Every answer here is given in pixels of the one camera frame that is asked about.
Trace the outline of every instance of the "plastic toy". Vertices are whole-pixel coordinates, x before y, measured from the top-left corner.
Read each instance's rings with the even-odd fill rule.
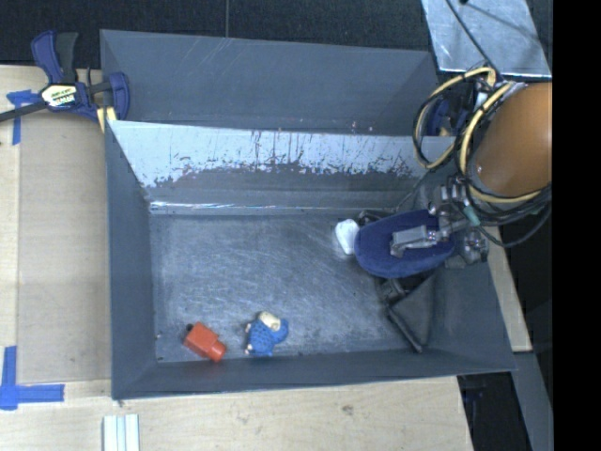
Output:
[[[184,346],[201,357],[208,357],[216,363],[221,361],[226,347],[218,339],[219,336],[200,322],[196,322],[193,326],[189,325],[188,328]]]
[[[253,356],[271,356],[273,347],[288,336],[288,321],[279,319],[270,312],[260,312],[256,319],[246,325],[248,344],[246,354]]]

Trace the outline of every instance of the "gray bin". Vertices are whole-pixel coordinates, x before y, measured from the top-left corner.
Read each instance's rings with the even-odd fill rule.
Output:
[[[416,354],[334,237],[424,174],[410,135],[437,84],[430,54],[117,31],[101,44],[105,76],[131,88],[106,129],[114,398],[515,368],[485,263],[437,272]],[[244,326],[263,310],[290,333],[249,357]],[[227,346],[221,362],[182,345],[196,321]]]

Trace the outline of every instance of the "white object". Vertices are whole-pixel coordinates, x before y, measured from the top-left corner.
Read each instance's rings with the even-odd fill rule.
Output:
[[[359,224],[352,219],[339,222],[335,228],[336,239],[347,256],[355,254],[355,236],[359,232]]]
[[[102,451],[140,451],[137,414],[104,416],[102,420]]]

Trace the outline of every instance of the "blue tape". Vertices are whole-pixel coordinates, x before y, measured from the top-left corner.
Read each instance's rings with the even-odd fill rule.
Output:
[[[19,90],[17,92],[9,92],[7,99],[15,108],[19,108],[24,104],[38,103],[42,98],[31,90]],[[21,118],[16,117],[12,125],[12,145],[16,146],[21,142]]]
[[[65,400],[65,384],[35,384],[24,386],[16,383],[17,347],[4,349],[2,384],[0,385],[0,410],[14,411],[21,403],[62,402]]]

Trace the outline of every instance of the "bin floor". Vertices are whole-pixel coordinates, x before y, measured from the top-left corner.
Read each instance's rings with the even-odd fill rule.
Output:
[[[376,279],[334,236],[351,217],[340,213],[152,216],[157,359],[200,359],[182,345],[197,321],[220,336],[224,359],[243,357],[245,325],[263,310],[288,319],[278,355],[407,348]]]

